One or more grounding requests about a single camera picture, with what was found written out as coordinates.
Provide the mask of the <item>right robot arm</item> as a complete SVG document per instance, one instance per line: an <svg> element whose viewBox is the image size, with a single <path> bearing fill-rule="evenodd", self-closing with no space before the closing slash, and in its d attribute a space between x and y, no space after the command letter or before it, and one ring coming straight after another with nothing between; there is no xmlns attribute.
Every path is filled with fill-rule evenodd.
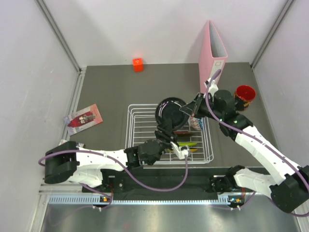
<svg viewBox="0 0 309 232"><path fill-rule="evenodd" d="M196 118L219 122L222 133L246 149L268 174L260 174L237 165L228 169L225 185L230 191L247 188L267 196L283 212L291 213L309 199L309 168L289 160L253 123L235 110L235 99L227 90L197 94L180 111Z"/></svg>

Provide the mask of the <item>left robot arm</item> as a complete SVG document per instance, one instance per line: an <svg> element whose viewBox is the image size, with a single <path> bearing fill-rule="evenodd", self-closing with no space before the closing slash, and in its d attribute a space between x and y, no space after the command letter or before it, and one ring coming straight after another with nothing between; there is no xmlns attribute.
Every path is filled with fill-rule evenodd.
<svg viewBox="0 0 309 232"><path fill-rule="evenodd" d="M175 127L168 120L157 126L155 139L117 151L89 150L79 147L75 141L65 142L45 153L44 181L47 184L70 181L106 191L110 183L102 170L122 172L143 164L153 165L166 149L177 144L174 131Z"/></svg>

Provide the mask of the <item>red blue patterned bowl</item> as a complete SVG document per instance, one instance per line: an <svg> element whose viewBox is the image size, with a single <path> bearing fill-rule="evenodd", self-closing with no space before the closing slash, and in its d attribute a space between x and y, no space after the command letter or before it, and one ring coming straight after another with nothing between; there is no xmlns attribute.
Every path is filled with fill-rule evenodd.
<svg viewBox="0 0 309 232"><path fill-rule="evenodd" d="M189 117L188 119L189 126L193 128L196 131L202 131L204 130L204 125L203 121L200 118L195 118L195 117Z"/></svg>

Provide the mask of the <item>yellow plate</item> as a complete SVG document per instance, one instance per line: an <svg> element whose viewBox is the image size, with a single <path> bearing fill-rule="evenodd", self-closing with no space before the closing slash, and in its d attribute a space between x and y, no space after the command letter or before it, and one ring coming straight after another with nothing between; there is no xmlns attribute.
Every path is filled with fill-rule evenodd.
<svg viewBox="0 0 309 232"><path fill-rule="evenodd" d="M190 148L189 151L190 151L191 153L192 153L192 152L197 152L198 149L197 149L197 148ZM171 149L168 149L168 152L174 154L174 151L171 150Z"/></svg>

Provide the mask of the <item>black glossy plate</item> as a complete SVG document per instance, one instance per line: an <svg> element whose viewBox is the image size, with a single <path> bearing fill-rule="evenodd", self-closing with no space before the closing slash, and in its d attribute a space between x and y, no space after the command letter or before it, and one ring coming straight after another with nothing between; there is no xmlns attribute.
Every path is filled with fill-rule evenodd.
<svg viewBox="0 0 309 232"><path fill-rule="evenodd" d="M171 127L174 131L182 128L189 119L187 114L180 111L180 108L185 105L185 101L176 97L169 97L162 100L155 110L157 124L160 125L171 120Z"/></svg>

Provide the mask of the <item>floral patterned cloth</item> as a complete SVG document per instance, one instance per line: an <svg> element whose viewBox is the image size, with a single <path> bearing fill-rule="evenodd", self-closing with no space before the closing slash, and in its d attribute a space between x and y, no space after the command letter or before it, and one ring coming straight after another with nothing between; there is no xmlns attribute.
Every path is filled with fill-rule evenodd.
<svg viewBox="0 0 309 232"><path fill-rule="evenodd" d="M83 143L79 143L79 142L76 142L76 141L68 141L68 140L64 140L64 139L62 139L58 145L63 145L63 144L66 144L66 143L68 143L69 145L72 145L73 147L85 148L85 144L83 144Z"/></svg>

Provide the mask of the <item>green plate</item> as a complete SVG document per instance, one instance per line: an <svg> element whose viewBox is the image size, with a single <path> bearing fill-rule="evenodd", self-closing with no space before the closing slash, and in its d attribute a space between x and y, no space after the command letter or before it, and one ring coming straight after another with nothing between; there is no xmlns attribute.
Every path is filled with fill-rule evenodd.
<svg viewBox="0 0 309 232"><path fill-rule="evenodd" d="M197 142L184 142L184 143L178 143L180 147L188 146L188 147L194 147L197 145Z"/></svg>

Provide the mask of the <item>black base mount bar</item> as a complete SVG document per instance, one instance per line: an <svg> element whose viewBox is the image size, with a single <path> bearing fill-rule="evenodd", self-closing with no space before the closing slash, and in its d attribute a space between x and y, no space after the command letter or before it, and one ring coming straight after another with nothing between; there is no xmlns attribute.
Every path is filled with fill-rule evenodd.
<svg viewBox="0 0 309 232"><path fill-rule="evenodd" d="M137 198L139 195L153 198L154 194L165 194L167 198L176 199L184 194L214 194L211 187L211 179L215 176L223 176L228 168L189 168L187 178L185 168L163 168L143 169L137 168L130 173L142 184L149 188L172 189L182 185L176 190L161 192L145 188L134 181L127 172L102 171L103 184L95 187L96 190L113 188L118 198L124 198L127 194L130 198Z"/></svg>

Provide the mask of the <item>red floral plate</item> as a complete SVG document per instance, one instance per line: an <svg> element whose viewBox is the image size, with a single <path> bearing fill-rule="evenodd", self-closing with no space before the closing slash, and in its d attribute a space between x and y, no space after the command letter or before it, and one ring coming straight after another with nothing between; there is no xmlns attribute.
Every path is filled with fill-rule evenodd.
<svg viewBox="0 0 309 232"><path fill-rule="evenodd" d="M195 135L195 132L194 131L175 131L174 134L177 135L178 137L191 137Z"/></svg>

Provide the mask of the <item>red cup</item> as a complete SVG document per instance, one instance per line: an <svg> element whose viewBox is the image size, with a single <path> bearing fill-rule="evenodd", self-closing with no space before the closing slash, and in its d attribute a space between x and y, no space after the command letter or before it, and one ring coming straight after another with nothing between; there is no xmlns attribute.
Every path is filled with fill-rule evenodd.
<svg viewBox="0 0 309 232"><path fill-rule="evenodd" d="M255 99L255 97L256 91L251 86L241 85L237 87L234 94L234 98L236 101L236 109L238 111L246 110Z"/></svg>

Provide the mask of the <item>orange cube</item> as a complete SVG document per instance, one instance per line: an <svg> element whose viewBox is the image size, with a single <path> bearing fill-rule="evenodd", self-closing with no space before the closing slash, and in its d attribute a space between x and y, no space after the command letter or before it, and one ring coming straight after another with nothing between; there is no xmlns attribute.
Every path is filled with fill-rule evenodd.
<svg viewBox="0 0 309 232"><path fill-rule="evenodd" d="M143 71L143 60L142 58L134 58L132 60L134 72L142 72Z"/></svg>

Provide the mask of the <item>red illustrated card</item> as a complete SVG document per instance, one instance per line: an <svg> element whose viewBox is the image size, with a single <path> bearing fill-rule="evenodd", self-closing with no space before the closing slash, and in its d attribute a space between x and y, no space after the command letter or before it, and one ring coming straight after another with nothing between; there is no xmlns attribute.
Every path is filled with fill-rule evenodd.
<svg viewBox="0 0 309 232"><path fill-rule="evenodd" d="M93 104L87 108L66 116L64 121L69 136L72 136L92 126L102 123L103 119L97 105Z"/></svg>

